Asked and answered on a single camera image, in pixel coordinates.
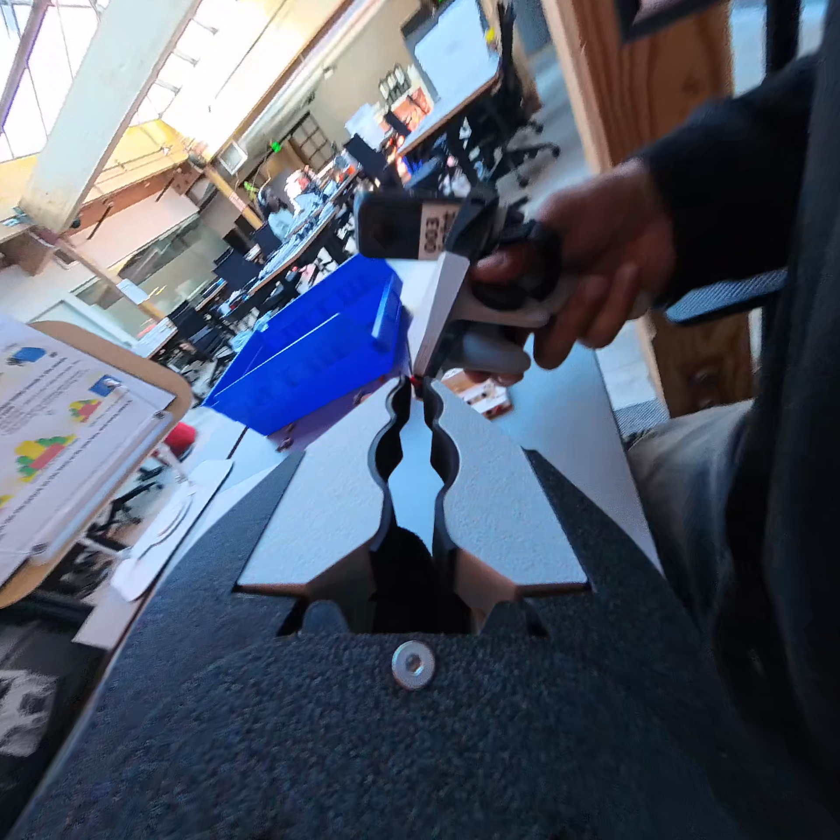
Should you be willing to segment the clipboard with instruction sheet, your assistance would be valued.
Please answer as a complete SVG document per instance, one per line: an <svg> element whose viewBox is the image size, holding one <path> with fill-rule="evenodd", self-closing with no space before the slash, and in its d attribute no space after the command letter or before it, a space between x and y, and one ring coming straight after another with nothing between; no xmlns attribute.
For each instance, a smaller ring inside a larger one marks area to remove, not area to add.
<svg viewBox="0 0 840 840"><path fill-rule="evenodd" d="M67 322L1 317L1 607L87 534L183 419L177 373Z"/></svg>

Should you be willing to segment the black frame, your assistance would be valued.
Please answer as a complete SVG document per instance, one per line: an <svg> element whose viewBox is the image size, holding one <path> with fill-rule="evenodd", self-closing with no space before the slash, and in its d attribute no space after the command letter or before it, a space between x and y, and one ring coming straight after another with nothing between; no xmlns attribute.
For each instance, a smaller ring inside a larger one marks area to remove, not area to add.
<svg viewBox="0 0 840 840"><path fill-rule="evenodd" d="M699 14L720 1L614 1L624 44L649 37L683 18Z"/></svg>

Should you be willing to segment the small orange and white box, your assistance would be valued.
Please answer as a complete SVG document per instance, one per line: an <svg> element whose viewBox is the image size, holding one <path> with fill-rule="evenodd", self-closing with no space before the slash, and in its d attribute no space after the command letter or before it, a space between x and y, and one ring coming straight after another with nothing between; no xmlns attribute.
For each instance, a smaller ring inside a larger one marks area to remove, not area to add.
<svg viewBox="0 0 840 840"><path fill-rule="evenodd" d="M464 371L454 369L443 375L442 383L486 419L504 416L513 409L508 388L493 379L473 381Z"/></svg>

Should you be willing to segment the white clipboard stand base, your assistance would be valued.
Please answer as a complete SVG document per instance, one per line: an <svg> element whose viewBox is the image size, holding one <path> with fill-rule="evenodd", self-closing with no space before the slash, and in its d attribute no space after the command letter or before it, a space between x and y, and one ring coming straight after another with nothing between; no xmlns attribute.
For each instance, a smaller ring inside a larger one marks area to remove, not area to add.
<svg viewBox="0 0 840 840"><path fill-rule="evenodd" d="M137 601L151 587L216 496L233 465L231 458L209 459L190 473L177 470L170 499L138 541L119 553L111 587L124 601Z"/></svg>

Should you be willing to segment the wooden post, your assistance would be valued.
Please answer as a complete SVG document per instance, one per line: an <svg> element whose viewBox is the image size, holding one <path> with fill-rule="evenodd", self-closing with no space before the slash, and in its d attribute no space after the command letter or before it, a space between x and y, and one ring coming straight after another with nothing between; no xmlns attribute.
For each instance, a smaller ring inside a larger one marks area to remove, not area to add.
<svg viewBox="0 0 840 840"><path fill-rule="evenodd" d="M733 93L729 2L624 44L608 1L543 1L581 136L596 174ZM753 395L749 315L694 327L662 312L637 327L658 396L671 417Z"/></svg>

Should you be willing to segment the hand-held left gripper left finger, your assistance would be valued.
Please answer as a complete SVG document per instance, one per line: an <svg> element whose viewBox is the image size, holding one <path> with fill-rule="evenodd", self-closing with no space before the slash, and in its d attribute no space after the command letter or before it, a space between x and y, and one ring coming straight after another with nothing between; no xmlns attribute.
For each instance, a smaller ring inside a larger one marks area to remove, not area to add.
<svg viewBox="0 0 840 840"><path fill-rule="evenodd" d="M248 593L331 601L371 619L372 555L396 519L388 480L403 459L406 377L383 384L310 444L238 578Z"/></svg>

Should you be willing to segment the person's dark torso clothing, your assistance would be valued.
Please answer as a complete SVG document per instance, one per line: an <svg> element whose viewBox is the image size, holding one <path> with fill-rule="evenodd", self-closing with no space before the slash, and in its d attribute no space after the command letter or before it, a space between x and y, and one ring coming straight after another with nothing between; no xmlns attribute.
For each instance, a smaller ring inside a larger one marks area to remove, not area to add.
<svg viewBox="0 0 840 840"><path fill-rule="evenodd" d="M739 103L763 147L737 242L788 273L729 498L742 644L838 812L838 2L816 53Z"/></svg>

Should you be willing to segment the person's right forearm dark sleeve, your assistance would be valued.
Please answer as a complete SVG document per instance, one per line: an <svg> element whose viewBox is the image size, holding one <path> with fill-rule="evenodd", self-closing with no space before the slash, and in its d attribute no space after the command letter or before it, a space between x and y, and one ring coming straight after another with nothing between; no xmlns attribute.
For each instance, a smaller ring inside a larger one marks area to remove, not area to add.
<svg viewBox="0 0 840 840"><path fill-rule="evenodd" d="M675 266L656 307L787 265L817 54L699 109L639 154L670 219Z"/></svg>

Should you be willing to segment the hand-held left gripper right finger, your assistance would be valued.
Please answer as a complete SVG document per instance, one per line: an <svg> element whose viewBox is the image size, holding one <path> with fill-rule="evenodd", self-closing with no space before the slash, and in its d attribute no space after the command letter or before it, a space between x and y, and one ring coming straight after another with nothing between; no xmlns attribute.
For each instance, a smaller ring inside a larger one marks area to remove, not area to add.
<svg viewBox="0 0 840 840"><path fill-rule="evenodd" d="M529 451L452 393L423 381L434 502L433 557L448 588L484 624L493 608L586 592L589 579Z"/></svg>

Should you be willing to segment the black office chair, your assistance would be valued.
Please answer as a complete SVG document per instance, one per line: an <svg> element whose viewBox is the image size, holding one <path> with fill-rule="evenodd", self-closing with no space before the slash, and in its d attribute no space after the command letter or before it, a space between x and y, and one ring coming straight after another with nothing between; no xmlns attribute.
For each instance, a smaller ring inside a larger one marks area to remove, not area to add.
<svg viewBox="0 0 840 840"><path fill-rule="evenodd" d="M527 161L532 161L542 151L548 151L556 160L560 157L558 144L546 140L516 145L517 134L531 129L537 134L543 125L532 119L526 110L526 95L522 80L513 62L513 35L516 12L506 2L497 2L499 79L492 96L485 100L485 111L493 126L492 150L495 162L487 176L488 183L496 184L501 177L514 174L520 187L529 185L529 179L520 171Z"/></svg>

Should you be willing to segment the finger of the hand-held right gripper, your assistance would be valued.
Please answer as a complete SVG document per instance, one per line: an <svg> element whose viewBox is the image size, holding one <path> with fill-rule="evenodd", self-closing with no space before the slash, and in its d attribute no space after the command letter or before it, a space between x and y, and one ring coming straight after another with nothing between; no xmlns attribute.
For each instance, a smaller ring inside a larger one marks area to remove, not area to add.
<svg viewBox="0 0 840 840"><path fill-rule="evenodd" d="M447 319L447 259L391 259L388 265L402 282L402 315L409 327L440 332Z"/></svg>
<svg viewBox="0 0 840 840"><path fill-rule="evenodd" d="M433 359L469 266L468 257L455 253L442 253L434 264L411 322L411 373L418 380L434 375Z"/></svg>

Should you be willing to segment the white office table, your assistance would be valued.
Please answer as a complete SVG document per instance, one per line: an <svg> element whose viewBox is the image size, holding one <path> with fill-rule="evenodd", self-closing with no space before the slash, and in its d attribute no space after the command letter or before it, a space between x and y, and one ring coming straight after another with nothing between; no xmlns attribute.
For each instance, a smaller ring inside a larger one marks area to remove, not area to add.
<svg viewBox="0 0 840 840"><path fill-rule="evenodd" d="M406 138L401 148L404 156L419 155L451 132L466 111L498 83L500 57L488 45L485 22L480 2L456 1L405 32L406 47L432 89L433 103Z"/></svg>

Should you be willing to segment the person's leg in grey trousers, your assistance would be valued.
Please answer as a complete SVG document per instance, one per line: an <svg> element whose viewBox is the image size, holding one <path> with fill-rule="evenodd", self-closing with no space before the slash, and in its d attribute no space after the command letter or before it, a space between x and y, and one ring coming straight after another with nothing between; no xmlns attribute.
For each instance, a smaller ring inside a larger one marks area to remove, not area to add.
<svg viewBox="0 0 840 840"><path fill-rule="evenodd" d="M707 642L733 585L726 509L752 404L671 418L626 453L665 578Z"/></svg>

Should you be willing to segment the person's right hand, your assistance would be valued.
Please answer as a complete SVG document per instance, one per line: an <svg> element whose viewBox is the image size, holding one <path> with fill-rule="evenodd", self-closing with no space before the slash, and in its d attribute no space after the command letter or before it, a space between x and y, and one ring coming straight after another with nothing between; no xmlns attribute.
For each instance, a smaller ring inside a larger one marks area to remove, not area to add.
<svg viewBox="0 0 840 840"><path fill-rule="evenodd" d="M542 369L560 366L579 343L600 350L632 320L637 299L666 288L676 266L673 220L646 160L548 195L535 217L561 241L561 274L574 291L532 340Z"/></svg>

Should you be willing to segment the long cluttered work table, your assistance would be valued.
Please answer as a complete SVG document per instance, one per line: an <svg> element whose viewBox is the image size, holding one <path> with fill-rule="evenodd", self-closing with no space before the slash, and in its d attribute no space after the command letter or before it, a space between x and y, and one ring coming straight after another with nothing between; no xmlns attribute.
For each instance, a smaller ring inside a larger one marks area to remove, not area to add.
<svg viewBox="0 0 840 840"><path fill-rule="evenodd" d="M352 197L353 189L358 185L360 178L360 170L352 171L349 177L339 185L335 194L329 196L329 200L322 208L317 213L308 216L290 234L290 239L268 257L268 261L256 278L243 290L232 294L224 303L216 307L213 313L223 319L232 319L234 316L231 312L243 307L264 287L276 284L277 278L284 276L289 268L307 265L309 261L305 259L305 254L314 248L325 232L330 231L336 219L349 212L348 200Z"/></svg>

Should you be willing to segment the blue plastic bin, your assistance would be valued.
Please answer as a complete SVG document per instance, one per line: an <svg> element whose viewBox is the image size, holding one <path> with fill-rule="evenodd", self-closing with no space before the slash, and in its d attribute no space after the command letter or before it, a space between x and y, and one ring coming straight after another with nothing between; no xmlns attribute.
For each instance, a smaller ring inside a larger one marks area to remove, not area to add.
<svg viewBox="0 0 840 840"><path fill-rule="evenodd" d="M355 255L252 332L204 400L269 436L379 381L403 354L403 281Z"/></svg>

